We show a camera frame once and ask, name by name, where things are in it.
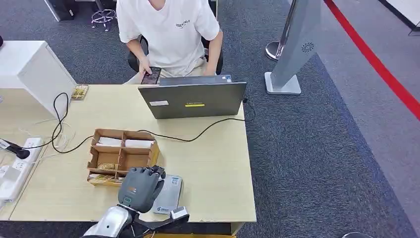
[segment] red tape on floor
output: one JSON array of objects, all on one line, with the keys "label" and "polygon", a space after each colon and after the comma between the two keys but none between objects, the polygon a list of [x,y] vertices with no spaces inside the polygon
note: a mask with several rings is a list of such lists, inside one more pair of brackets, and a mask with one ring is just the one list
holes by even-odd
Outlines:
[{"label": "red tape on floor", "polygon": [[407,106],[407,108],[420,120],[420,103],[416,98],[404,88],[404,86],[392,75],[392,73],[385,67],[375,53],[369,48],[365,41],[360,37],[357,31],[353,28],[350,22],[346,19],[343,13],[338,9],[337,5],[332,0],[324,0],[329,7],[332,14],[334,14],[337,21],[341,24],[352,41],[359,48],[360,52],[369,61],[370,65],[382,77],[383,81],[391,88],[397,97]]}]

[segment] gray laptop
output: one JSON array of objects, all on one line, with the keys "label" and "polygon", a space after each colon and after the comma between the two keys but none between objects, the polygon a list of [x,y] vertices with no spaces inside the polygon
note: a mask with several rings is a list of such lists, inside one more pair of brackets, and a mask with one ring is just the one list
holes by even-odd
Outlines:
[{"label": "gray laptop", "polygon": [[247,83],[230,78],[227,82],[227,76],[220,80],[219,76],[173,78],[172,82],[167,78],[163,85],[139,87],[139,92],[156,119],[236,115]]}]

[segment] electrical outlet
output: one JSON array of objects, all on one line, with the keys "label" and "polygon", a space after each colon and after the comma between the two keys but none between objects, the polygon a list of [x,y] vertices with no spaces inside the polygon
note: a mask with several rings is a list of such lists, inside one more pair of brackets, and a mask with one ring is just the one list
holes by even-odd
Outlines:
[{"label": "electrical outlet", "polygon": [[[43,141],[41,138],[29,138],[26,140],[23,147],[36,147],[42,145]],[[13,202],[20,194],[23,185],[25,184],[26,179],[29,176],[29,173],[34,165],[34,162],[37,160],[42,147],[27,149],[30,154],[27,158],[21,160],[18,157],[15,158],[15,161],[11,169],[19,173],[19,176],[16,178],[0,178],[0,202]]]}]

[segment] white power strip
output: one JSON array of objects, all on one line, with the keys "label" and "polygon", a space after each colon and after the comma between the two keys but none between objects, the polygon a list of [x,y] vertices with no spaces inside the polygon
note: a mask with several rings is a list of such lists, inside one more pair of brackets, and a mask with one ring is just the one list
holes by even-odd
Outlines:
[{"label": "white power strip", "polygon": [[[23,147],[40,146],[42,142],[41,138],[29,138]],[[0,167],[0,202],[13,202],[17,199],[42,147],[28,150],[30,155],[26,159],[16,157],[12,166]]]}]

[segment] hand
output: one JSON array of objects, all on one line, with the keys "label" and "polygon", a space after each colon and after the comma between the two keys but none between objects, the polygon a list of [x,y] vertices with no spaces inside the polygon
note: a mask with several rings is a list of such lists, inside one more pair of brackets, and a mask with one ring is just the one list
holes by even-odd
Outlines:
[{"label": "hand", "polygon": [[203,76],[215,76],[216,75],[216,70],[212,70],[209,68],[206,68],[203,72]]},{"label": "hand", "polygon": [[146,72],[148,74],[152,74],[149,60],[146,57],[144,57],[144,58],[139,59],[139,74],[140,74],[141,79],[143,79]]}]

